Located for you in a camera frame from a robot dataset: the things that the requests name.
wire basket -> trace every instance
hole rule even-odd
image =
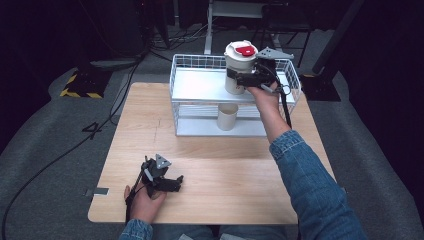
[[[302,93],[290,60],[277,59],[276,71],[283,85],[290,87],[287,105],[291,113]],[[266,136],[253,96],[246,91],[234,95],[225,90],[224,56],[174,55],[170,75],[170,96],[177,136]],[[216,127],[217,105],[237,103],[238,127],[221,131]]]

white cylinder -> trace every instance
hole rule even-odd
[[[217,125],[223,131],[234,128],[237,119],[238,105],[235,103],[220,103],[218,105]]]
[[[228,69],[239,73],[251,73],[258,49],[249,41],[232,42],[225,48],[225,63]],[[232,94],[243,94],[245,89],[238,86],[237,81],[228,77],[225,79],[225,89]]]

denim jacket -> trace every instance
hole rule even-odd
[[[296,131],[282,134],[269,150],[299,217],[303,239],[366,239],[346,193]],[[150,240],[152,231],[149,224],[131,220],[120,239]]]

